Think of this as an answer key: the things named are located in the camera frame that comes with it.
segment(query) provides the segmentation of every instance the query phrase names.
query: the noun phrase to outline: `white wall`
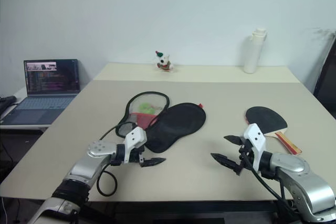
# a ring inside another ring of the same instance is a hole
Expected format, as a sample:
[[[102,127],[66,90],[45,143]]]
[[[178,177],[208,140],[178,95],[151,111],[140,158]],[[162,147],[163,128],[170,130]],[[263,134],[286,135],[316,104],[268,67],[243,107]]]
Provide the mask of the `white wall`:
[[[246,36],[269,34],[262,65],[288,65],[311,90],[336,29],[336,0],[0,0],[0,95],[24,86],[23,60],[77,58],[83,82],[108,61],[241,65]]]

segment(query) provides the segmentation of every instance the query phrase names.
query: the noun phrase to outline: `wooden handle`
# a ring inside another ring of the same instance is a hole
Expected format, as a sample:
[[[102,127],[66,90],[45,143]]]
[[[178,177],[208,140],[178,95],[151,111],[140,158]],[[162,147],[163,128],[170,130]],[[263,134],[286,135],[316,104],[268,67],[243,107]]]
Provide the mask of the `wooden handle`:
[[[297,146],[294,145],[294,143],[292,143],[281,131],[276,132],[275,134],[291,154],[298,155],[302,153],[302,150],[297,148]]]

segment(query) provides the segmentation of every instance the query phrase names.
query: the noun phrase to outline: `desk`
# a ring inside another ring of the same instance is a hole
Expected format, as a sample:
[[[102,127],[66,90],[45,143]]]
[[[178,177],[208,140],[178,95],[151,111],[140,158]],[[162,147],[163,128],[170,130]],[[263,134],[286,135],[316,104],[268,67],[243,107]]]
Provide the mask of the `desk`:
[[[301,156],[312,170],[336,191],[336,174],[332,172],[334,167],[330,167],[336,163],[336,121],[286,67],[259,68],[253,75],[237,67],[177,66],[175,71],[160,72],[150,65],[108,64],[4,180],[1,196],[50,197],[88,144],[120,121],[126,103],[134,95],[148,90],[167,94],[171,105],[202,103],[207,115],[205,124],[164,153],[144,152],[148,158],[167,158],[160,165],[111,167],[109,170],[118,179],[117,193],[106,198],[94,186],[90,201],[273,199],[251,172],[244,170],[238,177],[210,156],[211,152],[223,153],[238,161],[239,147],[223,136],[242,134],[247,127],[246,109],[257,105],[270,107],[287,120],[286,135],[302,149]],[[107,139],[122,142],[113,133]],[[286,152],[273,138],[268,138],[267,148],[271,152]],[[109,178],[101,182],[102,190],[112,189]],[[267,183],[279,193],[277,182]]]

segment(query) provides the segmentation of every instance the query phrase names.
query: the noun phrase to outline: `laptop trackpad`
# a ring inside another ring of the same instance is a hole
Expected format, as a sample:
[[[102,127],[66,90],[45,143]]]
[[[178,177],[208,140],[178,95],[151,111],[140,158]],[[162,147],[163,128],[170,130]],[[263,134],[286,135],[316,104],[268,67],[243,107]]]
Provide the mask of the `laptop trackpad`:
[[[45,113],[45,110],[21,110],[20,114],[12,120],[12,124],[37,123]]]

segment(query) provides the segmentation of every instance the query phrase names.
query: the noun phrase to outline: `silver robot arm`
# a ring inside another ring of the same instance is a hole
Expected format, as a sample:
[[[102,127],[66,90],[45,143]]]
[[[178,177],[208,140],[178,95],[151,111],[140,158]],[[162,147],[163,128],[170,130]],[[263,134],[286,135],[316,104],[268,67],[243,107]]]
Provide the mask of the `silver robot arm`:
[[[240,174],[243,168],[283,184],[291,193],[303,222],[336,223],[335,194],[328,183],[316,175],[307,161],[298,156],[266,151],[266,139],[257,124],[250,124],[243,137],[226,136],[231,143],[241,145],[241,163],[236,164],[222,154],[212,157]]]
[[[95,184],[103,167],[111,163],[116,165],[128,163],[131,151],[146,141],[146,132],[136,127],[126,135],[122,144],[104,140],[90,144],[86,154],[75,163],[52,196],[34,214],[29,224],[43,223],[42,219],[49,219],[44,217],[45,214],[55,216],[59,223],[64,223],[64,219],[67,223],[72,221],[83,204],[88,201],[89,190]]]

